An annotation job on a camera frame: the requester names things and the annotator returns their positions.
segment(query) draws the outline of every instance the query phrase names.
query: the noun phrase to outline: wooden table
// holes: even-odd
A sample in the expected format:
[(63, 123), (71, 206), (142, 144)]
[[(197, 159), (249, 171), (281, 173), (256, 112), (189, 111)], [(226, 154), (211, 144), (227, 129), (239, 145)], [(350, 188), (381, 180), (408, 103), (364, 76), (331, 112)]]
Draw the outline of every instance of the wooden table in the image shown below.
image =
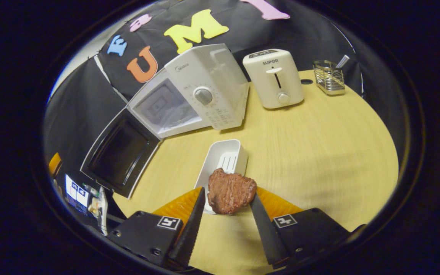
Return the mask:
[[(314, 80), (312, 70), (302, 79)], [(398, 158), (384, 123), (353, 90), (327, 96), (303, 85), (304, 101), (262, 107), (251, 85), (243, 126), (170, 137), (157, 150), (130, 200), (113, 198), (125, 215), (152, 212), (190, 191), (215, 141), (238, 139), (248, 153), (246, 176), (298, 205), (319, 207), (349, 231), (368, 223), (395, 189)], [(249, 207), (234, 216), (203, 214), (190, 265), (214, 274), (272, 271)]]

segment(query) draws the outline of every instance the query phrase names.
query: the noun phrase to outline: microwave dial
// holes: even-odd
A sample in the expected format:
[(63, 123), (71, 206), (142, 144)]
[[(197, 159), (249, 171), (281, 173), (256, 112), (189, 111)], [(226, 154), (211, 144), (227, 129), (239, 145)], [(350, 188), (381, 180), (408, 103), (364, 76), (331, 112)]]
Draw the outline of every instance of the microwave dial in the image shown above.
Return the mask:
[(194, 98), (197, 101), (200, 101), (201, 104), (204, 106), (210, 104), (210, 102), (213, 100), (213, 95), (210, 92), (210, 90), (206, 87), (197, 87), (193, 91)]

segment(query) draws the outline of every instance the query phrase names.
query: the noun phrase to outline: pink letter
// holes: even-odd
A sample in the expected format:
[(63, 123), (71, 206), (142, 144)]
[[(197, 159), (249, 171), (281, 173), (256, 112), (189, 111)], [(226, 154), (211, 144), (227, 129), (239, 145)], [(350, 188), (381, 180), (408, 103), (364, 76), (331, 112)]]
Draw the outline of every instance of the pink letter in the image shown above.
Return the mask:
[(130, 25), (130, 32), (138, 30), (140, 26), (145, 25), (148, 21), (150, 21), (152, 17), (149, 14), (144, 14), (141, 17), (135, 19)]
[(275, 7), (271, 6), (268, 2), (264, 0), (241, 0), (242, 2), (247, 2), (256, 9), (262, 12), (262, 18), (266, 20), (275, 20), (275, 19), (288, 19), (290, 17), (289, 14), (281, 12), (277, 10)]

